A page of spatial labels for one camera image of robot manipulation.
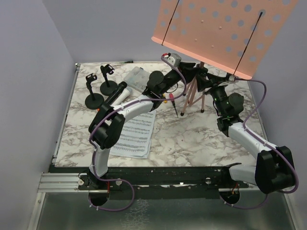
marble tabletop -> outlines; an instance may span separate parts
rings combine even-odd
[[[100,72],[100,66],[106,63],[81,64],[80,72],[63,130],[59,146],[56,167],[88,167],[90,165],[93,146],[89,143],[88,126],[92,122],[96,111],[89,110],[84,104],[89,94],[86,88],[85,76],[94,73],[98,80],[92,83],[93,91],[100,93],[99,87],[104,81]],[[170,67],[162,62],[138,62],[138,63],[110,63],[115,69],[110,80],[120,83],[135,66],[148,72],[154,70],[167,74]],[[225,76],[225,72],[215,67],[205,65],[209,72],[219,76]],[[179,84],[178,90],[173,94],[179,95],[183,90],[183,84]],[[244,96],[244,111],[240,117],[244,119],[254,108],[252,96],[246,81],[236,82],[226,87],[227,93],[237,92]],[[127,101],[134,99],[141,93],[133,90]],[[180,113],[186,97],[176,100],[176,107]],[[184,116],[176,116],[170,102],[162,103],[156,110],[156,119],[151,139],[150,154],[147,159],[134,159],[118,156],[110,156],[109,166],[125,167],[167,167],[167,166],[222,166],[235,162],[246,165],[255,165],[256,160],[237,142],[226,137],[217,128],[216,111],[213,108],[212,97],[205,98],[205,112],[201,113],[201,101],[192,107],[188,107]],[[254,114],[247,125],[257,134],[263,136],[260,121]]]

plastic container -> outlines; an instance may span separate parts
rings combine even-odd
[[[140,67],[134,67],[130,73],[124,78],[124,81],[135,90],[143,92],[147,86],[150,73],[141,69]]]

gray floor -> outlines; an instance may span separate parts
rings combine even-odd
[[[241,192],[238,204],[261,202],[259,191]],[[127,201],[110,201],[122,207]],[[117,213],[89,208],[87,194],[49,194],[45,199],[39,230],[294,230],[284,196],[269,195],[268,203],[255,210],[238,210],[221,200],[136,200]]]

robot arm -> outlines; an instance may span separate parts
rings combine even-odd
[[[226,77],[218,77],[208,73],[206,68],[194,67],[195,63],[182,63],[178,55],[168,55],[168,61],[174,66],[178,67],[186,82],[191,82],[196,76],[198,91],[204,91],[205,94],[210,94],[213,97],[219,118],[217,125],[220,131],[226,136],[234,139],[246,148],[255,159],[257,159],[256,166],[245,166],[236,164],[229,168],[229,173],[234,181],[244,181],[250,184],[255,184],[263,193],[271,193],[294,185],[294,176],[274,151],[264,146],[262,143],[266,141],[257,134],[254,136],[249,134],[243,127],[243,121],[239,117],[239,113],[243,111],[243,96],[238,93],[227,95],[225,92],[226,85],[234,81],[234,76],[228,74]],[[89,132],[95,129],[102,119],[109,113],[123,108],[114,113],[109,121],[104,122],[94,133],[93,141],[97,149],[94,165],[96,174],[101,177],[107,172],[107,160],[109,157],[110,148],[118,141],[123,125],[130,119],[156,109],[162,102],[163,93],[167,92],[172,86],[181,80],[179,74],[171,70],[165,76],[159,72],[154,71],[149,77],[147,87],[142,95],[133,100],[135,103],[132,106],[124,108],[126,104],[115,106],[114,108],[104,103],[94,118],[89,127]],[[293,165],[292,155],[287,147],[276,148],[283,156]],[[90,166],[91,172],[94,174],[93,166]]]

wall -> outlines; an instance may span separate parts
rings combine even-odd
[[[151,40],[160,0],[43,0],[76,62],[160,61]]]
[[[307,1],[300,0],[258,67],[254,79],[263,80],[267,97],[260,108],[268,139],[288,146],[295,161],[300,187],[294,197],[307,228]],[[251,83],[256,102],[263,89]]]
[[[0,228],[24,230],[75,66],[41,0],[0,1],[0,31]]]

